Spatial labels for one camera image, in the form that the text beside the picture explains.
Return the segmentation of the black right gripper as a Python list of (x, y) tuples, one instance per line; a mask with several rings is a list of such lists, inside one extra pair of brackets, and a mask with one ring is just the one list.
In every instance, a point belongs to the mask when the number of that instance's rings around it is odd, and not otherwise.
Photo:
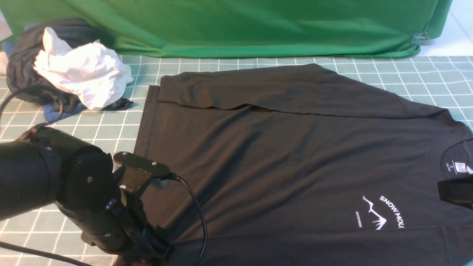
[(473, 175), (455, 177), (438, 182), (441, 201), (467, 209), (473, 209)]

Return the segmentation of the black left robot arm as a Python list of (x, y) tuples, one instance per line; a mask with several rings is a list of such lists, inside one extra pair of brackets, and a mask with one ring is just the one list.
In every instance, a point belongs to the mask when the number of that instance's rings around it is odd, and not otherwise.
[(146, 266), (173, 252), (167, 231), (152, 225), (141, 196), (156, 180), (169, 185), (166, 165), (133, 153), (105, 153), (63, 131), (44, 127), (1, 144), (1, 220), (56, 204), (101, 251)]

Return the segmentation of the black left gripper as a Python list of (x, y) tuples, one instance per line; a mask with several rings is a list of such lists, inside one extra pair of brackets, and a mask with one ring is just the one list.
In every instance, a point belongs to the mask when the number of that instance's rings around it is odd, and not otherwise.
[(164, 266), (174, 252), (167, 231), (152, 226), (142, 202), (128, 192), (112, 197), (99, 211), (83, 211), (79, 225), (88, 243), (117, 255), (120, 266)]

